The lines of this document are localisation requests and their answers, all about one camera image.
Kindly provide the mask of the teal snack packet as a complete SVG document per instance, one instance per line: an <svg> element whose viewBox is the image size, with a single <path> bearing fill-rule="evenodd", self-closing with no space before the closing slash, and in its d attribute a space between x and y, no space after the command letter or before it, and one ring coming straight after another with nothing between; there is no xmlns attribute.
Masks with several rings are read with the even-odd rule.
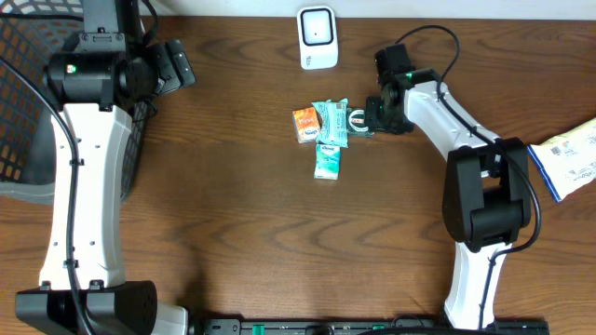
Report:
<svg viewBox="0 0 596 335"><path fill-rule="evenodd" d="M317 143L335 145L342 148L348 147L346 125L347 104L347 98L339 101L327 100L312 103L321 120Z"/></svg>

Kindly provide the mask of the light blue tissue pack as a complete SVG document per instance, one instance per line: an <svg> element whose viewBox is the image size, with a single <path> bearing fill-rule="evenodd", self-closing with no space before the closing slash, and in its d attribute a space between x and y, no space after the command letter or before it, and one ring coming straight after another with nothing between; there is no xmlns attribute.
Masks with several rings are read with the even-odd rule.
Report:
<svg viewBox="0 0 596 335"><path fill-rule="evenodd" d="M341 162L341 148L336 145L318 144L316 146L315 179L337 180Z"/></svg>

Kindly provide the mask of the small orange carton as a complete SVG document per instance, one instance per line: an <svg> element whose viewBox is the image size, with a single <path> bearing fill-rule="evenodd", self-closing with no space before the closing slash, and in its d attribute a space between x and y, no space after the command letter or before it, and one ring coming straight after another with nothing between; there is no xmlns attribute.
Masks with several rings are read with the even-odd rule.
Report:
<svg viewBox="0 0 596 335"><path fill-rule="evenodd" d="M320 134L318 113L314 107L292 112L296 138L299 143L315 141Z"/></svg>

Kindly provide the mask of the large yellow snack bag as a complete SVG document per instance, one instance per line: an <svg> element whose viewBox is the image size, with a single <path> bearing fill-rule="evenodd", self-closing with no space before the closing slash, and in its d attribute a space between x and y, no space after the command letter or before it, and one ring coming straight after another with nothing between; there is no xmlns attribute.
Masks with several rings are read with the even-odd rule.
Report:
<svg viewBox="0 0 596 335"><path fill-rule="evenodd" d="M541 144L530 144L527 152L554 201L560 203L595 180L595 119Z"/></svg>

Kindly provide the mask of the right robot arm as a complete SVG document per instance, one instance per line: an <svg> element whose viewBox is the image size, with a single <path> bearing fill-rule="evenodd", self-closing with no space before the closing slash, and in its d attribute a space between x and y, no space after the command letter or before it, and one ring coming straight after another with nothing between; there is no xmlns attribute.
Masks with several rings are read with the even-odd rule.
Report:
<svg viewBox="0 0 596 335"><path fill-rule="evenodd" d="M364 123L396 135L419 128L444 158L442 219L455 261L443 312L454 328L485 330L506 255L532 217L524 145L483 127L437 72L413 66L403 44L374 61L381 93L367 99Z"/></svg>

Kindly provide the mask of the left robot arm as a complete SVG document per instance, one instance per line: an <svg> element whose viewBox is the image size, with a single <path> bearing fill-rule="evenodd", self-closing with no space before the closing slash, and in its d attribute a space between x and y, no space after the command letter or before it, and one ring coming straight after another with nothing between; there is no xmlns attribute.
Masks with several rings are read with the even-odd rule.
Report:
<svg viewBox="0 0 596 335"><path fill-rule="evenodd" d="M45 334L196 332L188 308L129 281L120 238L121 181L138 103L195 82L182 44L158 44L138 1L87 1L78 44L54 54L40 100L52 116L55 183L50 243L36 288L15 314Z"/></svg>

